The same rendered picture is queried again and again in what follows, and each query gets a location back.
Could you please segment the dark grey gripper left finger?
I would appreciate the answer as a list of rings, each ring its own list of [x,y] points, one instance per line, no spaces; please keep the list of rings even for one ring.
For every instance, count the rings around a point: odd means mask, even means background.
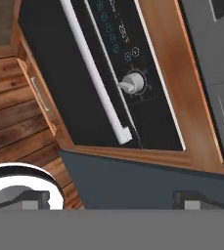
[[[49,210],[50,192],[25,186],[0,190],[0,210]]]

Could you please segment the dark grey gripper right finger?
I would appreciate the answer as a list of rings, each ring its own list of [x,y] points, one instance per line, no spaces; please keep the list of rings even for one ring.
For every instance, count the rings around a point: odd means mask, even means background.
[[[175,190],[172,199],[172,207],[178,210],[224,210],[224,203],[208,199],[195,190]]]

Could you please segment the black oven control panel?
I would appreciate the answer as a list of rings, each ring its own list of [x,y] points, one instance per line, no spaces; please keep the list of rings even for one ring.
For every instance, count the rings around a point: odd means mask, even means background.
[[[184,140],[165,87],[138,0],[84,0],[115,84],[132,72],[144,89],[127,94],[117,86],[141,146],[183,151]]]

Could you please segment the black oven door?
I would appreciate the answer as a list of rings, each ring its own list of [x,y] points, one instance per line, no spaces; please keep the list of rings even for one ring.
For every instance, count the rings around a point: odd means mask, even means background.
[[[138,148],[120,102],[113,102],[132,140],[120,145],[80,54],[60,0],[22,0],[19,25],[47,88],[77,146]]]

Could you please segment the silver oven knob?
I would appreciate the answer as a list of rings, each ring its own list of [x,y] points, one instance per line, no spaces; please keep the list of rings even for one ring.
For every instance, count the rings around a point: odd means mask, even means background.
[[[144,89],[144,78],[138,72],[132,72],[123,77],[122,81],[117,84],[127,94],[136,94]]]

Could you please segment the white and black round object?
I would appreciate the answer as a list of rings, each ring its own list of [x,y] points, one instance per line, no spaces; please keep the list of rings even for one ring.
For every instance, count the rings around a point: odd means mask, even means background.
[[[21,162],[0,163],[0,190],[12,186],[25,186],[50,192],[49,210],[63,210],[65,197],[56,179],[47,171]]]

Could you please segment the dark blue cabinet panel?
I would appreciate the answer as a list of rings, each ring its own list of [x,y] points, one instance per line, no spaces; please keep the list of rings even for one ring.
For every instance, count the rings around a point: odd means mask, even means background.
[[[60,157],[87,209],[170,209],[176,190],[224,204],[224,175],[67,150]]]

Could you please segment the wooden drawer front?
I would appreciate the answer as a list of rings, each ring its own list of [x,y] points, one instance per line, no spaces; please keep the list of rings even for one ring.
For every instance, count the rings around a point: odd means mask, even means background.
[[[31,88],[31,91],[32,91],[34,97],[37,100],[37,103],[38,103],[38,105],[39,105],[39,107],[41,109],[41,112],[42,112],[42,114],[43,114],[43,116],[44,116],[44,118],[45,118],[45,120],[46,120],[52,134],[56,135],[57,128],[56,128],[56,125],[53,123],[53,120],[54,120],[53,108],[52,108],[52,106],[50,104],[50,101],[48,100],[48,96],[46,94],[45,88],[44,88],[43,83],[41,81],[41,77],[39,76],[37,70],[34,68],[34,66],[32,65],[31,62],[25,62],[25,61],[23,61],[21,59],[18,59],[18,63],[20,65],[21,69],[22,69],[22,72],[23,72],[23,74],[25,76],[25,79],[28,82],[28,85]],[[42,99],[43,99],[45,105],[47,105],[47,107],[50,108],[49,111],[44,110],[44,108],[43,108],[43,106],[42,106],[42,104],[41,104],[41,102],[40,102],[34,88],[33,88],[33,85],[32,85],[32,83],[30,81],[31,77],[35,77],[36,86],[39,89],[39,92],[40,92],[40,94],[42,96]]]

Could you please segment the grey steel appliance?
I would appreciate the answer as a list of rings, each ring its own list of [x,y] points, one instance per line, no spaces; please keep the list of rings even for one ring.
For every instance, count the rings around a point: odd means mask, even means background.
[[[178,0],[224,157],[224,0]]]

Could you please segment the wooden oven cabinet frame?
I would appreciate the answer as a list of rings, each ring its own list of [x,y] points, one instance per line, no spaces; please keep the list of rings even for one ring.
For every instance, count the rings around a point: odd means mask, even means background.
[[[112,101],[121,103],[140,146],[138,148],[126,148],[75,145],[19,25],[22,0],[15,0],[14,26],[17,37],[17,59],[31,62],[41,77],[48,100],[53,108],[53,123],[57,128],[54,136],[64,150],[224,174],[222,148],[215,131],[205,90],[200,80],[179,1],[138,1],[186,149],[174,151],[145,149],[141,146],[139,136],[129,117],[126,104],[118,92],[84,0],[70,0],[70,2],[96,66],[102,71],[105,87],[109,94],[112,95]]]

